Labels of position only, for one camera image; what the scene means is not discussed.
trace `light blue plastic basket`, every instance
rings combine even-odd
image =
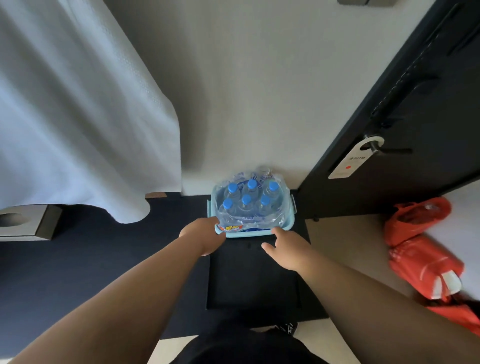
[[[292,203],[290,205],[290,211],[288,213],[288,217],[285,220],[285,223],[282,226],[283,230],[290,230],[295,222],[295,214],[297,213],[297,205],[295,204],[295,199],[293,195],[290,195]],[[207,216],[215,216],[212,209],[212,202],[207,200]],[[222,230],[215,226],[215,231],[217,234],[223,233]],[[240,231],[240,232],[227,232],[227,238],[245,238],[248,236],[263,236],[263,235],[272,235],[271,230],[259,230],[259,231]]]

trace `hand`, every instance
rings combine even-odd
[[[201,245],[202,256],[213,253],[225,241],[226,233],[218,235],[215,232],[215,225],[218,219],[213,216],[211,218],[198,218],[185,226],[179,234],[181,236],[189,236],[192,241]]]
[[[272,232],[276,235],[275,248],[269,243],[262,243],[262,248],[283,268],[298,270],[314,252],[308,241],[294,231],[273,228]]]

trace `bottled water pack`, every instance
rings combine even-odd
[[[290,190],[283,177],[269,169],[238,173],[212,191],[212,207],[222,231],[258,231],[283,226],[290,206]]]

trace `forearm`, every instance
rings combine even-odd
[[[362,363],[474,363],[480,339],[393,289],[312,251],[298,273]]]
[[[65,316],[12,363],[146,363],[201,253],[191,237],[178,238]]]

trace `black sneaker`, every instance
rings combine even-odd
[[[298,322],[289,322],[287,324],[275,325],[274,329],[280,330],[282,332],[285,332],[287,335],[293,336],[293,334],[295,334],[295,331],[297,331],[298,326]]]

